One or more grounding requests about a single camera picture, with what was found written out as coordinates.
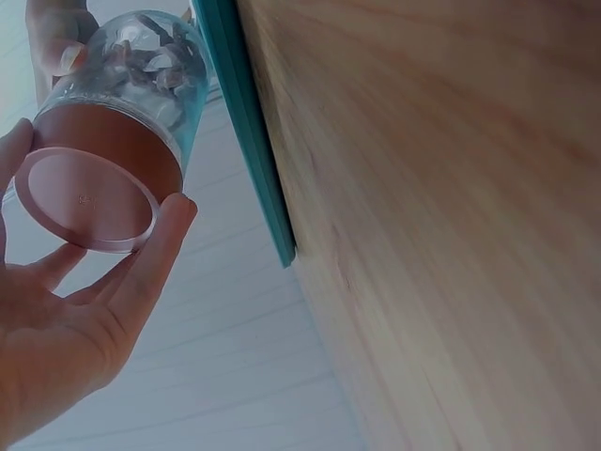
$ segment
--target hand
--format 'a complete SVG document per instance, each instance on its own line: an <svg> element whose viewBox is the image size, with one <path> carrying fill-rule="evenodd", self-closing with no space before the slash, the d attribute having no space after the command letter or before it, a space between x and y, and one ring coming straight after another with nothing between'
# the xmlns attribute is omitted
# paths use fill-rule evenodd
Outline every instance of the hand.
<svg viewBox="0 0 601 451"><path fill-rule="evenodd" d="M0 198L31 140L32 126L25 119L0 140ZM171 195L141 251L64 299L53 290L85 250L66 244L36 263L8 265L0 216L0 449L116 376L161 295L195 215L191 200Z"/></svg>
<svg viewBox="0 0 601 451"><path fill-rule="evenodd" d="M41 105L59 77L84 63L84 44L99 27L85 0L27 0L25 19Z"/></svg>

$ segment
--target wooden panel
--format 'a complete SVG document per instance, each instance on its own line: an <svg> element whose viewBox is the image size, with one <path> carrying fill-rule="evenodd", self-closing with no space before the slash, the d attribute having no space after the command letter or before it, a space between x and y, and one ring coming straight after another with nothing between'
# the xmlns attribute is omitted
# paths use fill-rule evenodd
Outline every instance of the wooden panel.
<svg viewBox="0 0 601 451"><path fill-rule="evenodd" d="M239 8L372 449L601 449L601 7Z"/></svg>

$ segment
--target clear plastic container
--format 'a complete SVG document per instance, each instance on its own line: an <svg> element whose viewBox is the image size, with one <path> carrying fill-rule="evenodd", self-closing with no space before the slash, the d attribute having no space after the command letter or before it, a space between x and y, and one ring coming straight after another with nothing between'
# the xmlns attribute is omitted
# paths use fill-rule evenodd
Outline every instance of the clear plastic container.
<svg viewBox="0 0 601 451"><path fill-rule="evenodd" d="M113 108L156 133L185 173L212 71L198 30L171 14L135 11L103 25L87 49L84 66L56 84L39 116L66 103Z"/></svg>
<svg viewBox="0 0 601 451"><path fill-rule="evenodd" d="M161 203L182 191L211 72L200 33L176 16L136 11L105 24L34 119L15 177L23 206L82 247L139 249Z"/></svg>

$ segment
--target copper-colored band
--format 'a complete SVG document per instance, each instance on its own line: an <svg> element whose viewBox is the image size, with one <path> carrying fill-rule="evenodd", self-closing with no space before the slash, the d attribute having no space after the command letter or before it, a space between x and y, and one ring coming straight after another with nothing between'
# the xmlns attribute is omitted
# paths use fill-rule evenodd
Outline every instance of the copper-colored band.
<svg viewBox="0 0 601 451"><path fill-rule="evenodd" d="M61 105L35 120L32 150L76 148L117 164L161 202L181 192L183 178L169 147L137 120L95 104Z"/></svg>

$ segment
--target fingernail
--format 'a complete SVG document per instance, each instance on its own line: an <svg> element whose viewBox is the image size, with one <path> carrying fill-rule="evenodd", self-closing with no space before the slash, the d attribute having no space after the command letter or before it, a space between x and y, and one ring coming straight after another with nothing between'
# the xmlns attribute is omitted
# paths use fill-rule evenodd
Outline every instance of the fingernail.
<svg viewBox="0 0 601 451"><path fill-rule="evenodd" d="M67 47L60 57L60 69L64 72L70 72L77 56L79 56L83 49L84 46L78 44L72 44Z"/></svg>

